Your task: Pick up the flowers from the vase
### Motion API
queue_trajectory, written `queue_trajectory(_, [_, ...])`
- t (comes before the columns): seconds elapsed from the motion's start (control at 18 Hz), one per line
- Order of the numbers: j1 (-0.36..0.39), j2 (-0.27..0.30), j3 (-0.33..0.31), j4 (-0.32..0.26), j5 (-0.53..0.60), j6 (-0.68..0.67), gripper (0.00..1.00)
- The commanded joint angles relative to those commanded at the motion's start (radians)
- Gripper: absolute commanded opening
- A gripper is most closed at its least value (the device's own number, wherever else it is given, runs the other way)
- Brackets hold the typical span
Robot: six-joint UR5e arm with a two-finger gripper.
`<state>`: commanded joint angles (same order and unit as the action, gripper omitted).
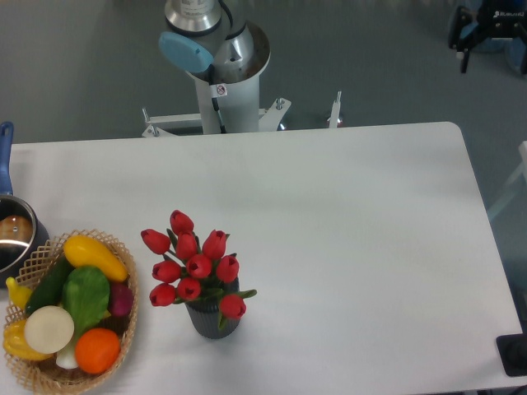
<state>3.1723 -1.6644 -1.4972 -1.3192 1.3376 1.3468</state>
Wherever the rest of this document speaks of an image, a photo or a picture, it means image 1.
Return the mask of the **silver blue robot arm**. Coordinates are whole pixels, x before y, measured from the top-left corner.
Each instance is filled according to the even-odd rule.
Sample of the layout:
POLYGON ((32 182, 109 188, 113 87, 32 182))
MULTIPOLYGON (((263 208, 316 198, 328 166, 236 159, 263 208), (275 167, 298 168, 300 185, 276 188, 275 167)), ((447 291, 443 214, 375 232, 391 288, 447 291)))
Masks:
MULTIPOLYGON (((204 81, 243 81, 257 54, 238 1, 167 1, 159 48, 176 67, 204 81)), ((448 47, 465 73, 471 52, 493 40, 526 42, 525 1, 462 1, 450 20, 448 47)))

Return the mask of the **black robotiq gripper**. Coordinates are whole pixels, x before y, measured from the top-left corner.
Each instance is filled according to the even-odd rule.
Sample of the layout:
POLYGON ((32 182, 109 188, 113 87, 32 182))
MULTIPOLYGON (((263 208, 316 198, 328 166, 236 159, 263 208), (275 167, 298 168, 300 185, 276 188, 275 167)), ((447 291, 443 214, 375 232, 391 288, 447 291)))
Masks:
POLYGON ((476 13, 466 6, 457 6, 451 18, 447 44, 456 51, 460 72, 468 70, 470 54, 477 40, 513 39, 504 46, 510 69, 520 75, 526 45, 526 1, 482 0, 476 13))

